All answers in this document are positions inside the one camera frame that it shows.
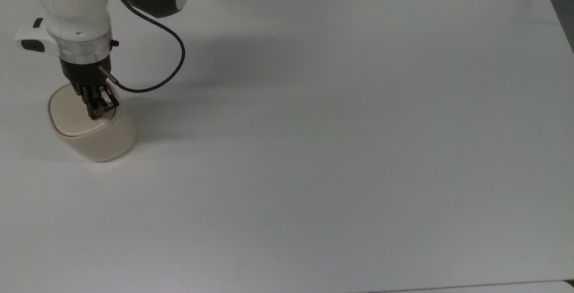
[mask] black button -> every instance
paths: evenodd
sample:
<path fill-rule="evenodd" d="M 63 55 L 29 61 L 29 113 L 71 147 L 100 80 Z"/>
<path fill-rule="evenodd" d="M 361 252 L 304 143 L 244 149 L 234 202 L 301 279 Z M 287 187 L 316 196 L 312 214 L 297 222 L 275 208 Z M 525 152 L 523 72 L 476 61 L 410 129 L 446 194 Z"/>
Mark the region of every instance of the black button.
<path fill-rule="evenodd" d="M 26 50 L 33 50 L 36 52 L 45 52 L 46 48 L 43 46 L 42 42 L 37 39 L 23 39 L 22 47 Z"/>
<path fill-rule="evenodd" d="M 43 18 L 37 18 L 34 22 L 34 28 L 38 28 L 40 26 L 40 24 L 42 23 Z"/>

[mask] white table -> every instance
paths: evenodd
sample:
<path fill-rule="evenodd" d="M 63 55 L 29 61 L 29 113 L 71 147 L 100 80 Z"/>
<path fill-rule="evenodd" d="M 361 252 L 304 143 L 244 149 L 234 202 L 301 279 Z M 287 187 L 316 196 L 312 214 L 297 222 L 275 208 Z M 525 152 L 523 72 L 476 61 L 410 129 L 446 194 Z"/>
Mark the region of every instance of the white table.
<path fill-rule="evenodd" d="M 549 0 L 190 0 L 139 141 L 52 134 L 0 0 L 0 289 L 355 293 L 574 277 L 574 56 Z M 111 0 L 113 73 L 178 46 Z"/>

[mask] container lid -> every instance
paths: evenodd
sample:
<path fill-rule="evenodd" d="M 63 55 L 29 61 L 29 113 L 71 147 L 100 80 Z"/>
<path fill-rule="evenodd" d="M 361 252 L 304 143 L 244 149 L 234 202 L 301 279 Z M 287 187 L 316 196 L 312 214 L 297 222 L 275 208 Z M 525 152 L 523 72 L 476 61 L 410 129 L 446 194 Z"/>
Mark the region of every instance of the container lid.
<path fill-rule="evenodd" d="M 56 131 L 70 137 L 81 136 L 106 125 L 115 114 L 113 109 L 92 120 L 82 98 L 76 95 L 71 84 L 54 92 L 48 104 L 48 111 Z"/>

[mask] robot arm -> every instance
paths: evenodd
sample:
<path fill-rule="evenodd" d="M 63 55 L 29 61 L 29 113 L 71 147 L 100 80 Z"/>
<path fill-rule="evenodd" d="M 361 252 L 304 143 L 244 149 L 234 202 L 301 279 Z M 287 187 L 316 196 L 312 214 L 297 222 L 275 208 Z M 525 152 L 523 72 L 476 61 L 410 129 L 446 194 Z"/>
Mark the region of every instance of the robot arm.
<path fill-rule="evenodd" d="M 119 105 L 106 79 L 112 39 L 108 0 L 40 0 L 44 12 L 30 13 L 16 35 L 23 49 L 60 58 L 64 76 L 97 119 Z M 124 0 L 154 17 L 166 17 L 183 9 L 187 0 Z"/>

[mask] black cable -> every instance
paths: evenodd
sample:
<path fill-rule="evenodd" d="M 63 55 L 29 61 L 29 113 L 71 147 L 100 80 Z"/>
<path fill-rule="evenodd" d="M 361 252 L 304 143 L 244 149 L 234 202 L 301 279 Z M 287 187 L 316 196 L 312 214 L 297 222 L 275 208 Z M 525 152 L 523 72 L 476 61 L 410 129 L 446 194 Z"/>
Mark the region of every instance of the black cable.
<path fill-rule="evenodd" d="M 119 87 L 120 89 L 123 89 L 125 91 L 128 92 L 133 92 L 133 93 L 143 93 L 143 92 L 149 92 L 149 91 L 153 91 L 155 89 L 158 89 L 159 87 L 163 86 L 164 84 L 166 84 L 167 82 L 170 82 L 170 80 L 176 75 L 178 74 L 178 71 L 181 69 L 181 66 L 183 65 L 183 61 L 185 60 L 185 46 L 183 45 L 183 41 L 181 40 L 181 38 L 178 36 L 178 34 L 176 34 L 174 31 L 172 31 L 171 29 L 169 29 L 168 27 L 165 27 L 163 24 L 158 23 L 156 21 L 154 21 L 153 19 L 151 19 L 150 17 L 147 17 L 146 15 L 143 15 L 143 13 L 140 13 L 139 11 L 135 10 L 131 5 L 129 5 L 127 3 L 126 0 L 120 0 L 123 5 L 129 9 L 132 13 L 135 13 L 135 15 L 137 15 L 138 17 L 141 17 L 142 19 L 156 25 L 157 27 L 163 29 L 164 31 L 172 34 L 172 36 L 174 36 L 174 38 L 176 40 L 178 40 L 178 43 L 181 47 L 181 58 L 180 58 L 180 62 L 178 64 L 178 66 L 176 67 L 176 69 L 172 72 L 172 74 L 170 74 L 170 76 L 168 76 L 165 80 L 163 80 L 162 82 L 156 84 L 153 87 L 149 87 L 149 88 L 145 88 L 145 89 L 131 89 L 131 88 L 127 88 L 124 87 L 120 82 L 118 82 L 117 80 L 113 79 L 111 80 L 111 82 L 113 82 L 117 87 Z"/>

